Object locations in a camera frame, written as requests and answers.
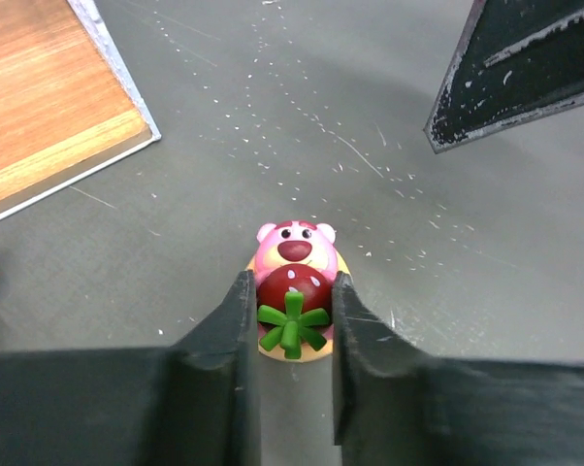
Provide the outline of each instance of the gray floor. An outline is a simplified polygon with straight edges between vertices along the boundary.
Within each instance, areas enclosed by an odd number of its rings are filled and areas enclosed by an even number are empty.
[[[421,130],[470,1],[98,3],[164,139],[0,222],[0,350],[170,344],[305,217],[421,348],[584,359],[584,108]],[[339,464],[330,361],[261,365],[264,464]]]

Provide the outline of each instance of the black panel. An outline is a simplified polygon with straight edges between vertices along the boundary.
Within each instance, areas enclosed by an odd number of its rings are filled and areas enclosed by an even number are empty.
[[[260,464],[255,300],[252,273],[240,273],[221,305],[173,348],[147,465]]]
[[[0,355],[0,466],[136,464],[163,349]]]
[[[257,466],[255,285],[171,348],[0,354],[0,466]]]
[[[476,0],[425,131],[436,152],[584,105],[584,0]]]
[[[432,357],[367,310],[347,275],[334,299],[344,466],[584,466],[584,366]]]

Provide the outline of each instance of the toy figurine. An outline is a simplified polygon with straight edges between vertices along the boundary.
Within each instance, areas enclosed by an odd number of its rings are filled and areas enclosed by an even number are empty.
[[[348,267],[326,223],[267,223],[249,265],[257,288],[258,349],[273,359],[309,362],[333,352],[331,286]]]

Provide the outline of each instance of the wooden surface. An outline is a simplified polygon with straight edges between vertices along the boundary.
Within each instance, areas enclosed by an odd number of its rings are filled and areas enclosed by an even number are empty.
[[[0,0],[0,212],[149,138],[65,0]]]

